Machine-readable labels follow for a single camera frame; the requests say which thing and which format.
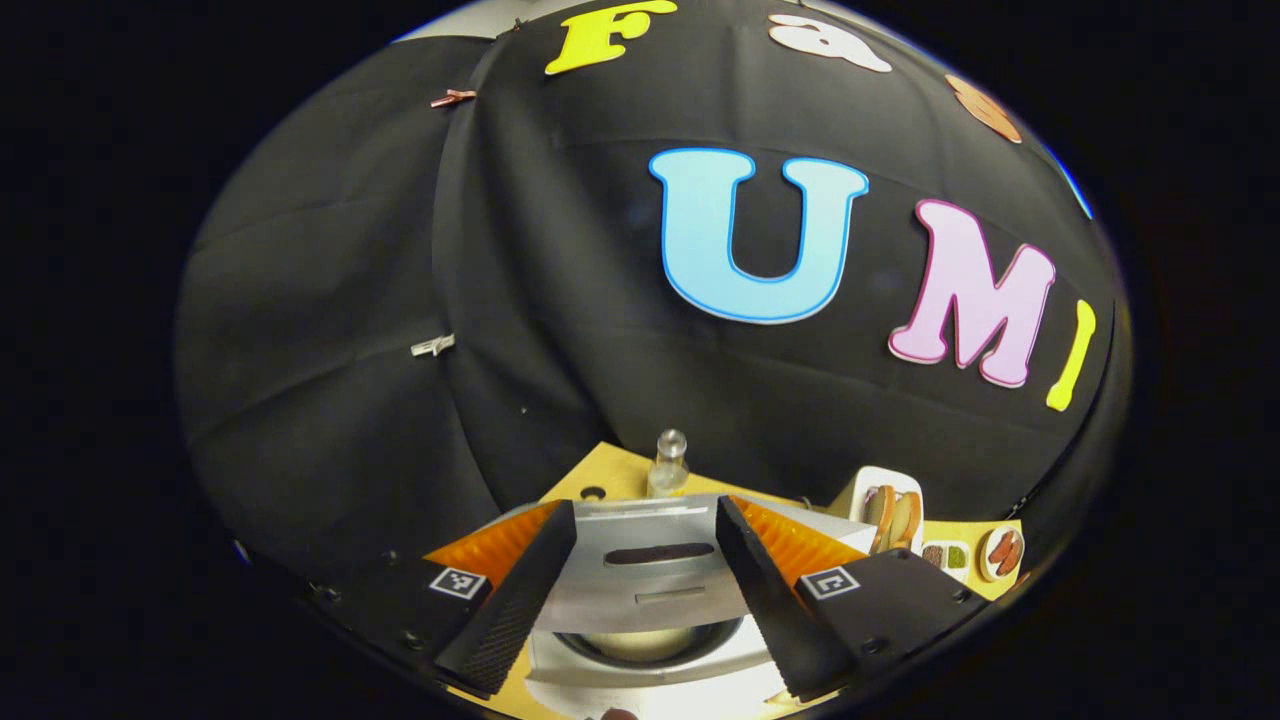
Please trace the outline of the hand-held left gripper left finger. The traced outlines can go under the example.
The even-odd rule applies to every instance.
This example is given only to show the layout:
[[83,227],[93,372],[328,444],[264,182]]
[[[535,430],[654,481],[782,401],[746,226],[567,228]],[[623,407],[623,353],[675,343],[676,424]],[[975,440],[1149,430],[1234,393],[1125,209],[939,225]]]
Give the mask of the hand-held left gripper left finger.
[[438,697],[489,700],[508,679],[570,560],[568,500],[532,503],[485,527],[431,509],[342,536],[308,571],[300,606],[344,647]]

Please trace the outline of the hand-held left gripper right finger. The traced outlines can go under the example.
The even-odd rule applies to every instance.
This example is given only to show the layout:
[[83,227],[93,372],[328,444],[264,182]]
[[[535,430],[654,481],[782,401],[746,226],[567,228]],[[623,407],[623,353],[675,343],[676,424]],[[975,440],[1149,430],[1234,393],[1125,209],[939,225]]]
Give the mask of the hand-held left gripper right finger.
[[803,701],[869,691],[988,603],[908,550],[863,553],[735,495],[717,501],[716,538],[786,689]]

